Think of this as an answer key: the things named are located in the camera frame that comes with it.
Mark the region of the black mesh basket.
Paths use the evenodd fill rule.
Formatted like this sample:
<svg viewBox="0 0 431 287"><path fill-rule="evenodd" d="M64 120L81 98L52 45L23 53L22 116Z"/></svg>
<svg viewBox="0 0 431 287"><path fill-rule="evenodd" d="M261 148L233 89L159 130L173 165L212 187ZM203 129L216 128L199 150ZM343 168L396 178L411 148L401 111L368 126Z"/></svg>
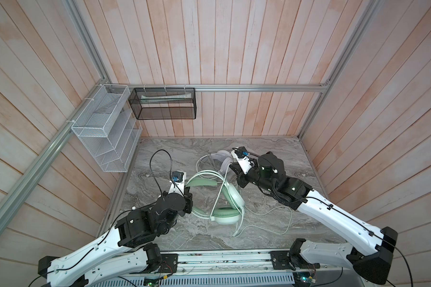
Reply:
<svg viewBox="0 0 431 287"><path fill-rule="evenodd" d="M185 87L137 87L128 99L138 120L194 120L195 89Z"/></svg>

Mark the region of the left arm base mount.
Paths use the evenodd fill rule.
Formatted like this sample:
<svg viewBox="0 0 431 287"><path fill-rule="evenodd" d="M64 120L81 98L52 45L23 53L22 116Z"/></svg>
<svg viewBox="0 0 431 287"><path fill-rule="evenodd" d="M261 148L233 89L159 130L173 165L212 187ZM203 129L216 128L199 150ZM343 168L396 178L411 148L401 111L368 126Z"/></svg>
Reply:
<svg viewBox="0 0 431 287"><path fill-rule="evenodd" d="M142 273L173 274L177 271L178 254L163 254L155 243L148 243L141 248L146 253L147 267Z"/></svg>

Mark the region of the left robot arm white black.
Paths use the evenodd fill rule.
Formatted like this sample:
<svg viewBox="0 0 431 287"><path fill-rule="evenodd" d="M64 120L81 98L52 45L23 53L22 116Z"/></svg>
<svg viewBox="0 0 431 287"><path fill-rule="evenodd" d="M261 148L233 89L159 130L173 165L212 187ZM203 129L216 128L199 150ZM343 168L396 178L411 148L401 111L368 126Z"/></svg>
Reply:
<svg viewBox="0 0 431 287"><path fill-rule="evenodd" d="M129 213L93 242L63 257L46 256L38 274L48 287L90 287L130 272L157 271L165 267L154 239L167 234L178 216L190 214L193 195L164 193L153 204Z"/></svg>

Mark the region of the aluminium frame bar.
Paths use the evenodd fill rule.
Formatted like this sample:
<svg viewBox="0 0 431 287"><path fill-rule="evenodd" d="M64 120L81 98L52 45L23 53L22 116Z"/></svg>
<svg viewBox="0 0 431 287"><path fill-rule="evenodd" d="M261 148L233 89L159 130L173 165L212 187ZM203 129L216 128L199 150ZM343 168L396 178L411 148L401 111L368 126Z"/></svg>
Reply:
<svg viewBox="0 0 431 287"><path fill-rule="evenodd" d="M113 84L129 88L193 88L195 92L325 92L324 84Z"/></svg>

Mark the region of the white headphones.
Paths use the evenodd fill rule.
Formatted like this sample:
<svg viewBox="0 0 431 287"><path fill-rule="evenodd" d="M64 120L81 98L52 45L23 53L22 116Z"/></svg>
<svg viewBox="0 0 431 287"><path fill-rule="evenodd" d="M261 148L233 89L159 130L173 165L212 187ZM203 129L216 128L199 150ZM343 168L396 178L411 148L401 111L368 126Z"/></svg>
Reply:
<svg viewBox="0 0 431 287"><path fill-rule="evenodd" d="M235 176L235 172L229 167L230 163L233 163L234 159L230 152L225 150L219 150L215 153L209 153L203 155L195 165L197 172L204 170L212 170L221 176L227 172L227 177L230 179Z"/></svg>

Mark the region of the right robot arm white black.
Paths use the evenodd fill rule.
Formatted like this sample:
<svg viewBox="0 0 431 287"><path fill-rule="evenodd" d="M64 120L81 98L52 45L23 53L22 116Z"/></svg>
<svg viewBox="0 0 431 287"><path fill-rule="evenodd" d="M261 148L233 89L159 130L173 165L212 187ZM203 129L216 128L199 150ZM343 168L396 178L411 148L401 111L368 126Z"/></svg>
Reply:
<svg viewBox="0 0 431 287"><path fill-rule="evenodd" d="M330 202L306 182L289 177L284 162L272 152L251 155L244 147L233 148L230 168L240 188L253 184L266 196L319 221L346 240L316 243L296 239L286 255L286 269L304 269L330 264L354 270L377 285L387 282L398 233L372 226Z"/></svg>

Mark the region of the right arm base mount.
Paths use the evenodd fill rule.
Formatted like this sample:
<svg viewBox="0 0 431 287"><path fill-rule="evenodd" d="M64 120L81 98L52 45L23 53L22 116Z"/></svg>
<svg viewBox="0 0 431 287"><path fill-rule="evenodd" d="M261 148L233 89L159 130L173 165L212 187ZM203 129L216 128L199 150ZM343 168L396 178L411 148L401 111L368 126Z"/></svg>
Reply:
<svg viewBox="0 0 431 287"><path fill-rule="evenodd" d="M296 239L288 251L271 251L270 257L274 270L319 269L319 263L309 263L300 254L305 239Z"/></svg>

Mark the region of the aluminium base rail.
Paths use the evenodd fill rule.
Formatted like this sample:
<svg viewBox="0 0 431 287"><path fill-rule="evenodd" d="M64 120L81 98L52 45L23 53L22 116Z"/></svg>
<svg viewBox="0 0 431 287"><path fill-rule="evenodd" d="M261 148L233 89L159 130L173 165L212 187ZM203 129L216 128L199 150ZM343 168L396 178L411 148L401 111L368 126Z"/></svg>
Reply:
<svg viewBox="0 0 431 287"><path fill-rule="evenodd" d="M353 270L329 264L286 269L286 250L273 258L269 249L164 251L158 274L133 272L106 283L108 287L369 287Z"/></svg>

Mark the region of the green headphones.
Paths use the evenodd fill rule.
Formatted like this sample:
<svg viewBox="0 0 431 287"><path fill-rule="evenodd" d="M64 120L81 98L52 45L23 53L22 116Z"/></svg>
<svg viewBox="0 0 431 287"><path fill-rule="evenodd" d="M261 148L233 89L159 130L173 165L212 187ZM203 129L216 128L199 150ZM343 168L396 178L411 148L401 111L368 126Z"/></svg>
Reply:
<svg viewBox="0 0 431 287"><path fill-rule="evenodd" d="M204 170L197 172L186 183L186 187L219 187L214 205L209 212L196 206L192 214L203 220L210 220L220 225L240 225L244 221L245 201L235 186L227 179L227 174Z"/></svg>

